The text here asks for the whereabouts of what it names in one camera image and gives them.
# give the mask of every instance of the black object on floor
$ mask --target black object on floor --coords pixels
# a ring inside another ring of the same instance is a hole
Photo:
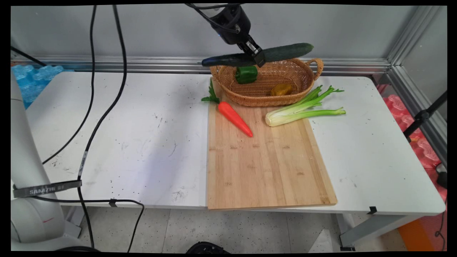
[[[186,253],[209,253],[209,254],[230,254],[224,248],[209,242],[198,242],[191,246]]]

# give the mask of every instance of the label strap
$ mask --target label strap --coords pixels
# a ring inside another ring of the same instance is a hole
[[[71,180],[71,181],[52,183],[49,185],[25,187],[25,188],[19,188],[19,189],[16,188],[15,185],[13,185],[13,188],[14,188],[13,196],[14,196],[14,198],[30,197],[30,196],[36,196],[36,195],[41,195],[41,194],[60,192],[63,190],[67,190],[67,189],[75,188],[75,187],[81,187],[81,186],[82,186],[82,180]]]

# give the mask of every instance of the celery stalk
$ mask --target celery stalk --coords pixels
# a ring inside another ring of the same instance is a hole
[[[343,107],[337,110],[316,110],[316,111],[307,111],[307,112],[298,112],[298,113],[293,113],[285,116],[276,116],[273,118],[270,118],[265,116],[265,122],[268,126],[270,127],[275,127],[278,125],[283,125],[292,121],[296,121],[299,119],[303,118],[309,118],[309,117],[314,117],[314,116],[324,116],[324,115],[340,115],[340,114],[346,114],[346,111],[343,110]]]
[[[343,92],[344,90],[335,89],[330,86],[327,91],[325,91],[322,95],[319,96],[321,92],[321,87],[318,86],[316,89],[311,91],[307,94],[302,100],[290,105],[283,107],[281,109],[269,112],[265,116],[265,122],[271,126],[278,126],[282,124],[286,124],[298,119],[308,118],[313,116],[321,116],[321,115],[340,115],[345,114],[346,111],[342,110],[343,107],[337,110],[316,110],[316,111],[306,111],[306,109],[314,107],[314,106],[321,106],[322,100],[333,92]]]

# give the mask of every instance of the table leg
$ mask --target table leg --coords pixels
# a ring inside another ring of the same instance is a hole
[[[358,241],[381,236],[419,218],[420,216],[373,215],[358,226],[351,228],[349,225],[347,231],[341,231],[341,244],[343,247],[353,247]]]

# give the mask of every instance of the orange object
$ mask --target orange object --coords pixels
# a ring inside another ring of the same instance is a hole
[[[433,246],[420,220],[415,220],[398,228],[404,244],[410,252],[434,251]]]
[[[252,131],[248,125],[227,102],[221,102],[218,109],[231,123],[235,124],[235,126],[237,126],[246,135],[252,137]]]

